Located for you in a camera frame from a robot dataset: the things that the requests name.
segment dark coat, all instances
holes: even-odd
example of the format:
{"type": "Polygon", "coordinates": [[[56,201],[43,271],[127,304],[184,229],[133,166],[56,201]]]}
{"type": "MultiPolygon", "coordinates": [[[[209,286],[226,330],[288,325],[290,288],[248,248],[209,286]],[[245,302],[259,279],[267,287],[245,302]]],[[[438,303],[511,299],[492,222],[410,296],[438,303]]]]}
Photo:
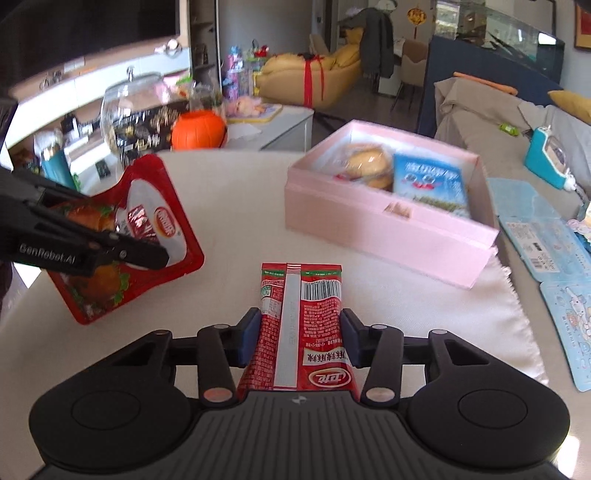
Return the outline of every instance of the dark coat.
{"type": "Polygon", "coordinates": [[[339,22],[339,25],[364,28],[359,45],[363,73],[390,78],[394,73],[394,35],[390,17],[375,8],[364,8],[354,17],[339,22]]]}

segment white tablecloth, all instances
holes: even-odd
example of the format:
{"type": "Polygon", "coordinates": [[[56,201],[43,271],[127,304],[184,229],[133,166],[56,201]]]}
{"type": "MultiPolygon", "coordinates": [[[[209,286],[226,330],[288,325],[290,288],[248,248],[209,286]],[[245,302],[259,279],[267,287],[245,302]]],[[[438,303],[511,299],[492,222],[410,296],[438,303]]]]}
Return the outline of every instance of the white tablecloth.
{"type": "MultiPolygon", "coordinates": [[[[299,154],[219,151],[165,154],[168,172],[206,256],[193,274],[155,288],[90,326],[78,325],[43,273],[0,324],[0,478],[21,480],[41,465],[27,426],[36,398],[52,386],[154,329],[191,336],[236,323],[259,304],[261,263],[343,265],[343,305],[367,324],[406,335],[443,328],[545,380],[528,320],[499,262],[462,290],[379,258],[286,231],[283,188],[299,154]]],[[[177,385],[196,394],[195,367],[177,385]]],[[[364,372],[358,380],[363,381],[364,372]]],[[[423,384],[405,367],[403,393],[423,384]]]]}

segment blue milk carton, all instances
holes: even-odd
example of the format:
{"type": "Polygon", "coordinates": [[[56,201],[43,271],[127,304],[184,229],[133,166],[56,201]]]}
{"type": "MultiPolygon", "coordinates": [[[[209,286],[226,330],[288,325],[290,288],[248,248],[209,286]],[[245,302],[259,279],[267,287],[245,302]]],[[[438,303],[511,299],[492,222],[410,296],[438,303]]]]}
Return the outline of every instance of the blue milk carton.
{"type": "Polygon", "coordinates": [[[394,154],[394,193],[470,218],[459,168],[429,158],[394,154]]]}

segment pink gift box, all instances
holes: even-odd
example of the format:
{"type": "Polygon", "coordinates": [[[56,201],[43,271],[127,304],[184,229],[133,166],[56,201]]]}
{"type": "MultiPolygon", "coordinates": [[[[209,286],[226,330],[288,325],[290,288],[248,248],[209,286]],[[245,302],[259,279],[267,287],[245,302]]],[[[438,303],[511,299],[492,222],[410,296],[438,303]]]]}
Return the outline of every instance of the pink gift box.
{"type": "Polygon", "coordinates": [[[496,255],[499,232],[478,155],[394,128],[352,121],[289,168],[288,228],[391,260],[430,277],[471,288],[496,255]],[[430,157],[462,171],[472,219],[322,173],[338,149],[371,142],[430,157]]]}

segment orange pumpkin bucket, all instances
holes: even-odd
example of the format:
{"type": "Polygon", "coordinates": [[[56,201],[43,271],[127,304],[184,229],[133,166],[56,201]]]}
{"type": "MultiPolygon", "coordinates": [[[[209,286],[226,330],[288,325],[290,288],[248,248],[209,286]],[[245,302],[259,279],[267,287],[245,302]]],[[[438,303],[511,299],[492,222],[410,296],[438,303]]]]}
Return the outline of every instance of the orange pumpkin bucket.
{"type": "Polygon", "coordinates": [[[211,110],[182,114],[173,128],[173,150],[222,148],[228,139],[228,128],[211,110]]]}

